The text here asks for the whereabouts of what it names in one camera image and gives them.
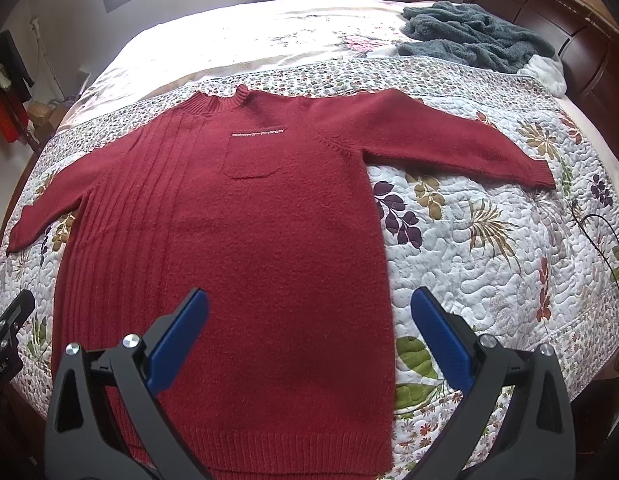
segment quilted bedspread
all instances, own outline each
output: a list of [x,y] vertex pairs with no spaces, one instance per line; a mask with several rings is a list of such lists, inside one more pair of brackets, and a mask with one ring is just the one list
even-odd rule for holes
[[[494,126],[527,155],[545,158],[557,181],[555,191],[537,192],[451,174],[368,167],[385,240],[396,336],[394,467],[387,478],[401,478],[413,468],[461,400],[411,319],[415,288],[427,285],[446,310],[505,346],[529,350],[552,344],[572,397],[618,348],[619,300],[611,272],[572,214],[599,213],[619,234],[617,194],[589,141],[537,81],[425,57],[324,61],[190,82],[51,140],[8,222],[0,256],[0,314],[22,288],[36,297],[35,314],[18,335],[25,367],[14,384],[40,413],[52,386],[54,283],[74,216],[54,222],[29,249],[5,257],[22,207],[62,168],[194,91],[228,96],[239,84],[310,96],[398,88],[429,106]],[[355,229],[356,211],[350,222]],[[611,231],[595,219],[586,229],[619,278],[619,246]],[[489,452],[510,394],[503,390],[473,462]]]

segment wooden headboard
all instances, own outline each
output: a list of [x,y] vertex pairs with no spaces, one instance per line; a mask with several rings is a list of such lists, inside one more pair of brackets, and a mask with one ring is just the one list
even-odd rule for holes
[[619,32],[580,0],[464,0],[548,40],[565,67],[567,96],[619,160]]

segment gray towel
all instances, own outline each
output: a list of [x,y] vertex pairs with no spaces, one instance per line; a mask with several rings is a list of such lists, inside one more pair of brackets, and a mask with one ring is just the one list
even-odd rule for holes
[[421,43],[398,43],[401,56],[430,56],[497,72],[515,74],[531,56],[554,56],[554,47],[538,34],[488,13],[476,4],[403,10],[403,32]]

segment sweater collar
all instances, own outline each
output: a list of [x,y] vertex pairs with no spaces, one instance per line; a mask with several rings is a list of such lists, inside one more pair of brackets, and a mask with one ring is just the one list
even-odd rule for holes
[[239,85],[232,97],[218,97],[197,91],[188,100],[178,105],[190,113],[196,115],[213,114],[232,110],[245,102],[250,95],[250,89],[245,85]]

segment chest pocket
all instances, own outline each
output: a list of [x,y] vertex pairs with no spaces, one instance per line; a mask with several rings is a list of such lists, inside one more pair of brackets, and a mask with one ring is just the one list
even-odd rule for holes
[[285,128],[232,133],[222,172],[232,178],[257,178],[277,171],[283,163]]

